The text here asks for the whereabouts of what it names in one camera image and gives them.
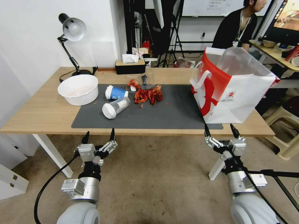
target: monitor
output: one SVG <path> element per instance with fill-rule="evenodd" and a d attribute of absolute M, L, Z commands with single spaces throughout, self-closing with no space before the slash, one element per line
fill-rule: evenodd
<path fill-rule="evenodd" d="M 299 43 L 299 0 L 284 0 L 263 39 L 287 45 Z"/>

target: lamp base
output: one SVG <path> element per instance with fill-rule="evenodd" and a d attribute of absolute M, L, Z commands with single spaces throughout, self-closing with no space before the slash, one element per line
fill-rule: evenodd
<path fill-rule="evenodd" d="M 77 72 L 75 71 L 72 76 L 75 76 L 75 75 L 92 75 L 91 71 L 89 70 L 86 70 L 86 69 L 82 69 L 80 70 L 80 72 Z"/>

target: lamp shade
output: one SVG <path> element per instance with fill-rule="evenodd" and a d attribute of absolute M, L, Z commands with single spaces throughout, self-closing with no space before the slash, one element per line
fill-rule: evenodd
<path fill-rule="evenodd" d="M 86 25 L 82 20 L 70 18 L 65 13 L 60 14 L 58 19 L 62 23 L 63 34 L 68 40 L 78 41 L 84 37 Z"/>

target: desk lamp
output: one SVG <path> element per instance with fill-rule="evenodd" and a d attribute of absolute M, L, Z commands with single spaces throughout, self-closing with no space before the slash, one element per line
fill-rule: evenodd
<path fill-rule="evenodd" d="M 60 14 L 58 19 L 62 23 L 63 35 L 61 35 L 57 39 L 58 39 L 59 43 L 61 43 L 63 49 L 65 50 L 65 52 L 69 56 L 69 59 L 71 60 L 72 64 L 76 68 L 76 71 L 72 74 L 72 76 L 80 75 L 80 74 L 91 75 L 92 73 L 89 70 L 80 70 L 79 69 L 78 62 L 69 54 L 68 50 L 64 46 L 64 42 L 66 42 L 67 40 L 79 41 L 84 37 L 84 35 L 86 33 L 85 23 L 80 19 L 70 18 L 65 13 Z"/>

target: whiteboard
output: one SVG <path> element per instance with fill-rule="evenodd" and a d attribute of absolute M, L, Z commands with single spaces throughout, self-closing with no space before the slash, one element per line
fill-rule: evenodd
<path fill-rule="evenodd" d="M 256 15 L 264 16 L 270 2 Z M 182 16 L 227 16 L 241 8 L 243 0 L 185 0 Z"/>

